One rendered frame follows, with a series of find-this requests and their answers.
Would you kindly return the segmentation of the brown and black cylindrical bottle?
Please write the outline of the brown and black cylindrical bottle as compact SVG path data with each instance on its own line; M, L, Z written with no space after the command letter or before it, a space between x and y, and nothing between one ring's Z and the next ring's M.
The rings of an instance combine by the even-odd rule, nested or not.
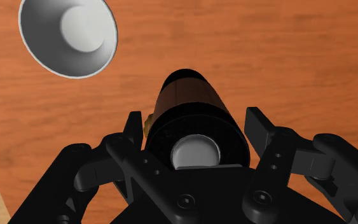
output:
M145 149L173 169L176 142L197 134L217 144L220 164L249 166L244 134L217 92L199 72L179 69L167 77L158 94Z

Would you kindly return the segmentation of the white bowl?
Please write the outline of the white bowl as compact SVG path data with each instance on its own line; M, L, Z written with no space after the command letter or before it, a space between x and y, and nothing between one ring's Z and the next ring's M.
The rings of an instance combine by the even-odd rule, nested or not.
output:
M105 0L22 0L18 26L34 60L69 79L103 71L118 45L116 21Z

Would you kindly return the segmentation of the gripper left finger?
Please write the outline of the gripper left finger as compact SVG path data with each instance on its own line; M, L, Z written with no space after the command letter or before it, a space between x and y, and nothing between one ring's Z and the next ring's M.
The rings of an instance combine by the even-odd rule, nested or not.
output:
M8 224L82 224L99 186L114 183L128 206L110 224L201 224L200 202L175 174L141 149L141 113L96 148L63 148Z

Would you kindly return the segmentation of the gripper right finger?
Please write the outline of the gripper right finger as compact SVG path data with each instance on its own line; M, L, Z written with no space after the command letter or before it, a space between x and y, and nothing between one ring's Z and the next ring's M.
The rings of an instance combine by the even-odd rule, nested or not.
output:
M358 149L335 134L307 140L277 127L257 107L248 107L244 132L260 161L247 185L242 210L255 224L278 224L288 212L289 178L299 174L336 209L358 224Z

